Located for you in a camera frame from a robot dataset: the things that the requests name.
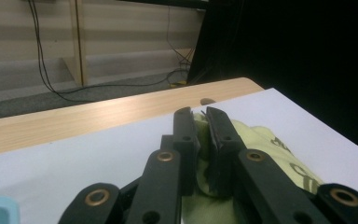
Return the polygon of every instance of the table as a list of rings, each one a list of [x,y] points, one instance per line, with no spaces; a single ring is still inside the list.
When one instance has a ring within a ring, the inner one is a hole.
[[[202,98],[220,102],[262,90],[251,79],[240,77],[4,118],[0,119],[0,153],[199,106]]]

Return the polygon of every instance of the yellow cloth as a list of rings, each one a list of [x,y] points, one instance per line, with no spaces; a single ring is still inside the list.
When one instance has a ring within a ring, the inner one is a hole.
[[[198,128],[200,156],[197,179],[200,191],[192,196],[182,198],[182,217],[185,224],[236,224],[232,198],[214,197],[209,192],[205,177],[208,167],[210,148],[210,132],[207,119],[202,114],[195,114],[194,120]],[[262,150],[270,155],[284,170],[292,181],[302,189],[316,193],[323,183],[310,169],[299,161],[289,148],[266,127],[248,127],[240,121],[232,120],[235,130],[249,149]]]

